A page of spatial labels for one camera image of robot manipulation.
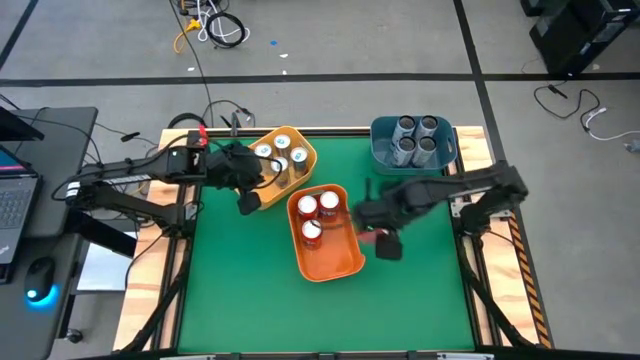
laptop keyboard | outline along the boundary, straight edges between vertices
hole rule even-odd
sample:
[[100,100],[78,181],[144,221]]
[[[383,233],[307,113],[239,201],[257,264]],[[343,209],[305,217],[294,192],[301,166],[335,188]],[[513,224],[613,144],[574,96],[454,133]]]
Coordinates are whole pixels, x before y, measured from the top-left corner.
[[31,190],[0,190],[0,229],[16,228],[22,225],[30,196]]

can lid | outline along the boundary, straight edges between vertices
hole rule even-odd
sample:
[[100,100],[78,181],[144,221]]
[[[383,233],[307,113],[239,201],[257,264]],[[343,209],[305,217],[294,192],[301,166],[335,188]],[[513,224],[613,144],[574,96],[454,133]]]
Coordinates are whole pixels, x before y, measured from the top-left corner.
[[274,143],[278,149],[286,149],[291,145],[291,139],[287,135],[276,136]]
[[318,208],[318,202],[313,196],[303,196],[298,200],[298,210],[303,214],[311,214]]
[[413,140],[413,138],[405,136],[400,139],[400,141],[398,142],[398,146],[404,151],[412,151],[416,148],[416,141]]
[[262,157],[271,156],[271,146],[269,146],[268,144],[258,144],[254,153]]
[[431,115],[427,115],[420,120],[422,122],[422,126],[427,129],[435,129],[438,127],[438,119]]
[[[276,161],[278,161],[280,164],[282,164],[282,171],[287,170],[287,166],[289,166],[289,163],[287,162],[287,159],[283,158],[283,157],[277,157]],[[280,166],[278,166],[278,163],[275,161],[271,162],[271,169],[275,172],[280,171]]]
[[416,126],[416,121],[413,120],[413,117],[409,115],[404,115],[400,118],[400,120],[398,120],[398,124],[400,124],[402,128],[410,130]]
[[420,139],[420,148],[426,151],[433,151],[436,149],[436,141],[431,136],[425,136]]
[[339,203],[340,198],[338,198],[338,194],[333,191],[325,191],[320,195],[320,204],[326,209],[338,207]]
[[302,235],[307,239],[315,239],[322,234],[322,225],[318,220],[308,220],[302,224]]
[[303,162],[307,160],[307,150],[301,147],[291,150],[291,160],[293,160],[293,162]]

wooden table frame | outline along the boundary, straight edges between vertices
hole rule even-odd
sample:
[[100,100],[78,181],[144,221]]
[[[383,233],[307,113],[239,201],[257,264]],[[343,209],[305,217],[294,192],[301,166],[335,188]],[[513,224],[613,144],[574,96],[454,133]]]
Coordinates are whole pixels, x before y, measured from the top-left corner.
[[[260,137],[273,128],[239,129],[239,137]],[[339,128],[298,128],[305,136],[353,137],[369,136],[368,127]],[[164,130],[160,146],[191,131],[188,129]],[[456,173],[474,170],[492,164],[489,147],[482,127],[457,127],[458,160],[448,172]],[[229,137],[228,129],[209,129],[209,136]],[[187,139],[175,145],[185,144]],[[172,202],[186,203],[199,198],[200,189],[187,189],[184,186],[167,185],[158,181],[151,183],[148,199],[160,204]],[[495,302],[500,306],[510,322],[529,341],[540,343],[547,348],[553,347],[551,333],[546,322],[546,314],[537,285],[533,263],[526,236],[523,231],[522,217],[516,209],[506,219],[492,219],[492,231],[511,239],[512,243],[491,233],[482,237],[482,244],[464,241],[470,263],[479,279],[489,289]],[[136,255],[144,251],[159,235],[159,229],[142,229],[136,247]],[[141,257],[132,267],[129,286],[125,293],[120,323],[116,334],[114,349],[128,344],[137,331],[144,325],[164,294],[173,276],[183,260],[185,242],[166,238],[158,241],[153,249]],[[147,344],[150,349],[175,348],[178,344],[179,324],[182,317],[183,300],[186,286],[167,310],[162,326],[158,326],[154,336]],[[487,314],[477,295],[465,284],[465,293],[469,316],[472,324],[475,345],[509,345],[504,334],[497,328],[492,317]]]

laptop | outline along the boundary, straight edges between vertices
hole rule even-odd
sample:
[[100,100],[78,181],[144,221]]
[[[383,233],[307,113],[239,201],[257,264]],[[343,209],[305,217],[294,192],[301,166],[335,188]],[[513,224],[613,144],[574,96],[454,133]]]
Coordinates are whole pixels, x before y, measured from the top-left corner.
[[13,261],[40,182],[38,173],[0,145],[0,265]]

soda can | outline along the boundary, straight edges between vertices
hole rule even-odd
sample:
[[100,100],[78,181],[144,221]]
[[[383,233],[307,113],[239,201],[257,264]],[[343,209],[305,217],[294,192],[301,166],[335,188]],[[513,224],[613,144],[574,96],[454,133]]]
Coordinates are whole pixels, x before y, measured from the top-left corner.
[[291,162],[296,178],[301,178],[307,174],[307,157],[309,153],[305,148],[297,147],[291,150]]
[[396,147],[393,149],[391,164],[395,167],[404,167],[409,165],[415,150],[416,141],[409,136],[403,137],[398,141],[398,144],[396,144]]
[[438,119],[434,116],[427,115],[420,119],[418,125],[416,126],[416,132],[413,137],[416,141],[420,141],[425,136],[433,136],[438,128]]
[[334,221],[338,217],[340,198],[333,191],[325,191],[320,195],[320,216],[327,222]]
[[[280,176],[278,176],[278,171],[280,170],[278,163],[282,165],[282,172],[280,173]],[[273,170],[273,176],[278,176],[275,183],[279,188],[284,189],[289,186],[289,162],[287,159],[277,157],[276,161],[271,162],[271,170]]]
[[430,136],[424,136],[418,141],[418,146],[413,153],[411,163],[414,167],[424,167],[435,152],[436,141]]
[[302,242],[310,250],[321,245],[322,225],[318,220],[307,220],[302,224]]
[[274,139],[273,143],[276,145],[276,154],[285,159],[289,158],[289,152],[291,151],[291,138],[287,135],[278,135]]
[[[254,150],[254,154],[261,158],[271,157],[271,146],[269,144],[258,144]],[[271,170],[271,160],[260,159],[260,166],[262,167],[262,173],[265,175],[273,175]]]
[[396,123],[396,129],[393,130],[393,136],[391,136],[391,151],[395,149],[398,141],[405,136],[411,136],[413,130],[416,128],[416,121],[409,115],[401,116]]
[[315,220],[318,217],[318,201],[313,196],[303,196],[298,200],[298,214],[303,220]]

